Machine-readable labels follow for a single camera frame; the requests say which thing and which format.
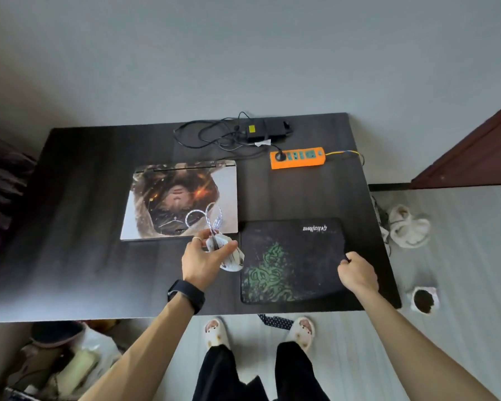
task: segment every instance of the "power strip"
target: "power strip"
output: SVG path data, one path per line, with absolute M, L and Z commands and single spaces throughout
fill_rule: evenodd
M 283 151 L 286 160 L 277 160 L 278 152 L 270 152 L 271 169 L 286 169 L 289 167 L 319 166 L 325 163 L 323 148 L 293 149 Z

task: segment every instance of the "floor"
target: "floor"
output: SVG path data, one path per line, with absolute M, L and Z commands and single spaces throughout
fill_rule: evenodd
M 501 399 L 501 186 L 376 192 L 385 209 L 406 204 L 427 214 L 433 236 L 427 246 L 404 250 L 392 244 L 392 267 L 401 312 L 428 338 Z M 435 285 L 441 309 L 426 317 L 408 309 L 415 285 Z M 296 314 L 286 314 L 294 319 Z M 386 353 L 364 312 L 309 314 L 317 337 L 309 357 L 331 400 L 407 400 Z M 194 317 L 171 361 L 157 399 L 191 399 L 206 346 Z M 223 317 L 242 381 L 260 374 L 269 398 L 276 397 L 274 357 L 286 332 L 263 325 L 255 315 Z M 150 320 L 131 320 L 121 335 L 137 337 Z

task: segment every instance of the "black watch strap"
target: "black watch strap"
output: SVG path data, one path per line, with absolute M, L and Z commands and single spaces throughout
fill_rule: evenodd
M 200 309 L 204 305 L 204 301 L 206 301 L 204 293 L 193 284 L 188 283 L 185 280 L 175 281 L 175 283 L 169 289 L 169 292 L 167 292 L 167 301 L 171 301 L 177 292 L 181 292 L 182 295 L 190 301 L 195 310 L 195 314 L 200 311 Z

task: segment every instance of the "black desk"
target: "black desk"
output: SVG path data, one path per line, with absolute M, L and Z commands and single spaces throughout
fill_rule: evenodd
M 347 114 L 288 121 L 294 133 L 285 149 L 356 149 Z M 183 148 L 173 140 L 175 127 L 52 130 L 0 257 L 0 321 L 153 317 L 162 310 L 187 240 L 120 241 L 131 175 L 139 165 L 227 156 L 216 146 Z M 375 266 L 382 294 L 400 306 L 357 158 L 333 155 L 323 166 L 274 171 L 268 155 L 238 161 L 238 211 L 240 221 L 339 217 L 350 247 Z M 239 273 L 222 270 L 206 298 L 201 313 L 212 315 L 361 309 L 348 291 L 306 304 L 246 305 Z

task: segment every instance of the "person's left hand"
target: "person's left hand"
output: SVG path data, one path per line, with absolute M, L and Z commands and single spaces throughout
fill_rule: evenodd
M 182 276 L 184 280 L 204 291 L 213 283 L 220 270 L 221 262 L 238 247 L 236 241 L 228 242 L 219 250 L 205 252 L 206 240 L 210 230 L 205 229 L 197 233 L 185 248 L 182 256 Z

